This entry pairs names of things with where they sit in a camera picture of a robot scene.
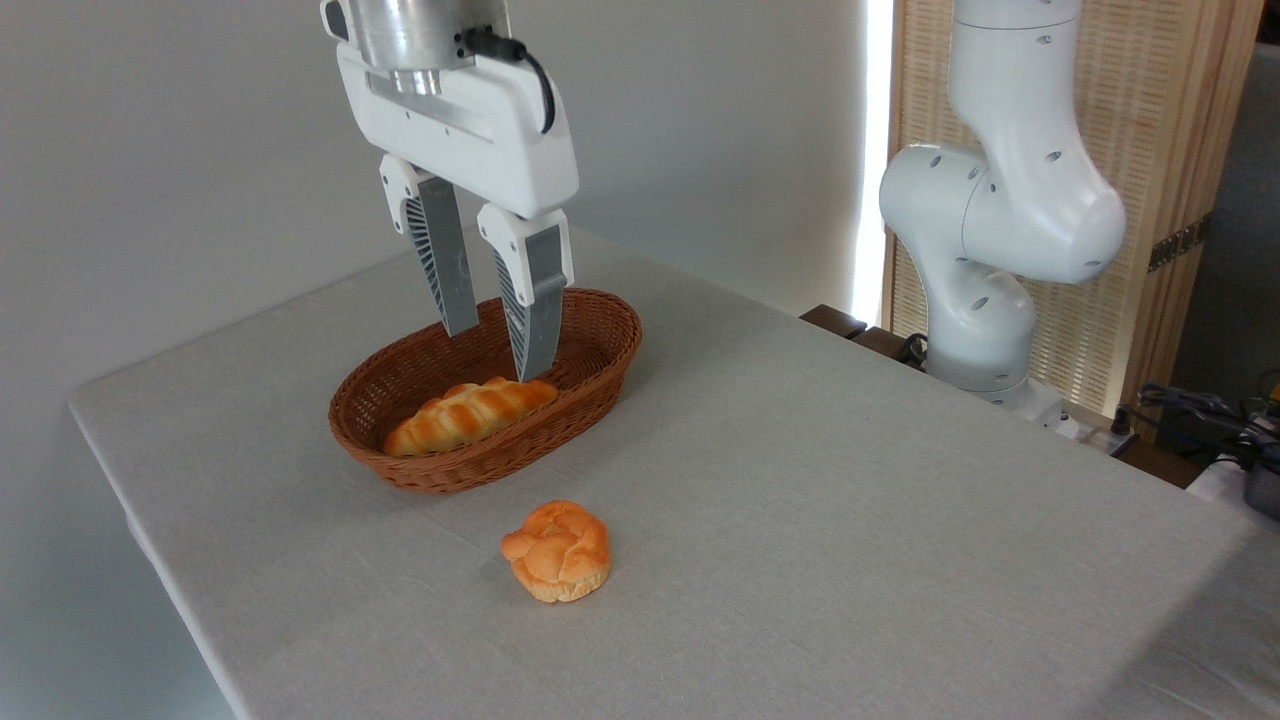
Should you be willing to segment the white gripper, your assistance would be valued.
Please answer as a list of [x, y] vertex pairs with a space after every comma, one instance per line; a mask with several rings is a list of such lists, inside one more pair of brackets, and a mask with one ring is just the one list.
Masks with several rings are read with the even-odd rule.
[[556, 109], [543, 133], [541, 82], [525, 64], [480, 56], [444, 70], [439, 94], [419, 96], [397, 92], [353, 44], [339, 44], [337, 60], [356, 123], [388, 152], [379, 173], [390, 219], [413, 243], [445, 332], [457, 336], [479, 323], [457, 184], [490, 201], [477, 225], [493, 247], [518, 379], [548, 372], [563, 292], [573, 284], [559, 208], [579, 191], [579, 167], [564, 109]]

